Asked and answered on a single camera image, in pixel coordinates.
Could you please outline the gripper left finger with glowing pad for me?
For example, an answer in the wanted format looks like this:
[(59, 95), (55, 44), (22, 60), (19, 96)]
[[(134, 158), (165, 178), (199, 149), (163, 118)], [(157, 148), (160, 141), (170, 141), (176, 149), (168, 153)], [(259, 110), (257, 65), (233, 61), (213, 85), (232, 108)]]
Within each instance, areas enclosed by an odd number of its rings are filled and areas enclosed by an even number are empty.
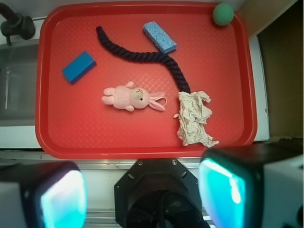
[(74, 162), (1, 165), (2, 228), (82, 228), (86, 213), (86, 178)]

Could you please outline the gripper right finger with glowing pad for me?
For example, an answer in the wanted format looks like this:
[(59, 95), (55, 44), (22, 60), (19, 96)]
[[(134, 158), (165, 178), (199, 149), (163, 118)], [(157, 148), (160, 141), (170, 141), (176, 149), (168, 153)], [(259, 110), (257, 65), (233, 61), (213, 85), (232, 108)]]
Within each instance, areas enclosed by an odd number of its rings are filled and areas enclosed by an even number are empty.
[(301, 228), (303, 167), (302, 146), (208, 149), (198, 169), (203, 207), (218, 228)]

